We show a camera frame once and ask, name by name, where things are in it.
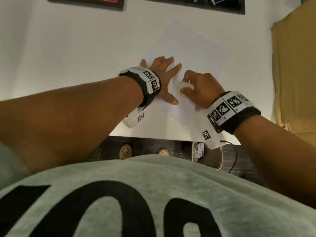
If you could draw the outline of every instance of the white tabletop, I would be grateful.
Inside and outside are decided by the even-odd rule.
[[[171,20],[178,18],[230,53],[218,77],[223,87],[240,91],[264,117],[272,118],[270,28],[294,10],[300,0],[246,0],[245,16],[144,0],[127,1],[126,10],[118,12],[46,0],[23,0],[23,5],[17,7],[13,0],[1,0],[0,9],[5,8],[12,18],[0,18],[0,32],[10,29],[7,37],[14,37],[15,45],[9,38],[0,43],[2,60],[14,62],[1,71],[11,79],[2,77],[0,98],[115,77],[118,71],[137,65]],[[8,49],[8,43],[15,48]],[[155,107],[151,107],[150,118],[142,124],[128,129],[120,123],[111,135],[203,141],[193,125],[184,127]],[[234,136],[224,135],[226,140],[238,143]]]

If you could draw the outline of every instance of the green t-shirt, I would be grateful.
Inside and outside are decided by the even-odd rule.
[[[2,186],[27,175],[8,156]],[[53,168],[3,188],[2,236],[308,237],[316,211],[208,166],[144,155]]]

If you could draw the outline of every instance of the person's right arm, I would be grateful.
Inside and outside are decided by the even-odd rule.
[[[185,73],[194,91],[183,92],[196,110],[209,108],[225,91],[209,73]],[[259,174],[270,189],[316,207],[316,148],[262,116],[245,120],[234,135],[246,149]]]

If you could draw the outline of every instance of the person's left hand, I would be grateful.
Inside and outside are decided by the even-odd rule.
[[[156,96],[156,98],[162,98],[170,104],[177,105],[179,104],[179,101],[168,92],[168,85],[170,80],[181,70],[182,64],[178,64],[171,70],[166,71],[168,66],[170,66],[173,62],[173,57],[166,59],[164,56],[160,56],[154,60],[153,64],[151,65],[151,67],[149,67],[149,69],[156,72],[161,80],[161,90],[160,93]],[[147,68],[145,59],[142,59],[142,61],[140,62],[140,66]]]

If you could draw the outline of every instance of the forearm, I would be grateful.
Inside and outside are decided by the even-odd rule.
[[[0,102],[0,141],[31,172],[82,161],[143,100],[121,76]]]
[[[294,134],[253,116],[235,136],[269,187],[311,205],[316,199],[316,149]]]

